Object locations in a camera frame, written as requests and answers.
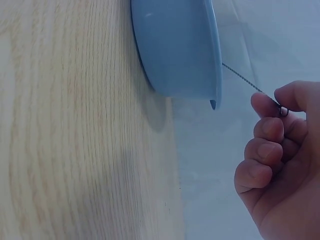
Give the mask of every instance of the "hand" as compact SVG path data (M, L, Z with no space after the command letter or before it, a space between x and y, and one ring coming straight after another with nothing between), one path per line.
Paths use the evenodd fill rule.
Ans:
M320 83L296 81L275 91L292 112L278 118L271 98L256 93L251 104L261 117L235 189L266 240L320 239Z

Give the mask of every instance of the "fingernail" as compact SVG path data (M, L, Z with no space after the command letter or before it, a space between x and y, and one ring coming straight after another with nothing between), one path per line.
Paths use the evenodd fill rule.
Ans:
M264 167L262 165L255 165L249 169L249 174L251 175L251 177L256 179L261 175L263 171L264 171Z
M274 119L271 119L267 122L265 122L262 126L262 130L265 134L268 134L272 128L274 127L274 123L275 123L275 120Z
M258 154L261 158L266 159L274 149L275 149L275 146L272 144L262 144L258 148Z

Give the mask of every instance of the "finger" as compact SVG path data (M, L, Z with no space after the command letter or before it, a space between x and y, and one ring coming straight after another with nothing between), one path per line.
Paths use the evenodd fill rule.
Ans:
M283 167L282 157L282 146L263 138L250 140L244 149L244 159L253 159L271 167L273 175L276 175Z
M292 159L300 149L300 144L305 138L306 133L301 133L301 129L304 126L297 126L296 130L294 127L287 128L289 136L295 136L296 139L301 142L294 142L284 134L284 125L280 118L276 117L265 117L262 118L255 125L253 135L255 138L266 139L271 142L275 142L282 145L282 162L286 163Z
M275 102L263 93L254 94L251 98L251 104L261 118L276 118L279 114L279 109L275 105ZM281 120L284 127L284 136L301 145L308 133L307 122L291 112L287 117L281 118Z
M306 112L310 99L317 95L320 83L310 81L294 81L274 92L277 101L294 112Z
M255 138L262 138L279 144L284 140L284 134L284 124L277 117L264 117L257 122L253 129Z
M269 166L252 159L244 160L237 167L234 175L235 190L251 214L272 177Z
M245 193L251 189L262 189L266 187L271 179L272 169L253 159L246 159L236 168L234 185L238 194Z

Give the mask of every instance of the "wooden board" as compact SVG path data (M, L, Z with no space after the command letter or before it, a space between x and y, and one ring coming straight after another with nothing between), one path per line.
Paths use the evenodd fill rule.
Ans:
M0 0L0 239L184 238L171 101L129 0Z

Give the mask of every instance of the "bowl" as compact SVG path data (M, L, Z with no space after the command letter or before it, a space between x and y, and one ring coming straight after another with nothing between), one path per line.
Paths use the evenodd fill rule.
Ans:
M219 108L222 58L212 0L131 0L139 57L156 92Z

